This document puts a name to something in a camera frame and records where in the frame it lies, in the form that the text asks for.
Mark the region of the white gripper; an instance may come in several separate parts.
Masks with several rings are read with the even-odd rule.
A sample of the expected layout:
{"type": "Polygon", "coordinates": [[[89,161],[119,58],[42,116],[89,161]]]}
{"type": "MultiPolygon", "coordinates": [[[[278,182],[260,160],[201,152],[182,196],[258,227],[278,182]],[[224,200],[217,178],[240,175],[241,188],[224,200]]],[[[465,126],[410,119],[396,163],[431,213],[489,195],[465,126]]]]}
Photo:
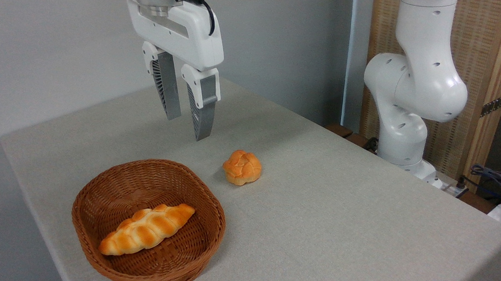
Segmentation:
{"type": "Polygon", "coordinates": [[[167,119],[181,113],[174,55],[186,63],[181,73],[187,84],[196,140],[207,138],[216,102],[221,100],[215,68],[224,58],[219,24],[210,36],[209,11],[189,2],[170,8],[164,17],[151,15],[136,0],[127,0],[127,6],[135,32],[146,40],[142,46],[146,70],[154,78],[167,119]]]}

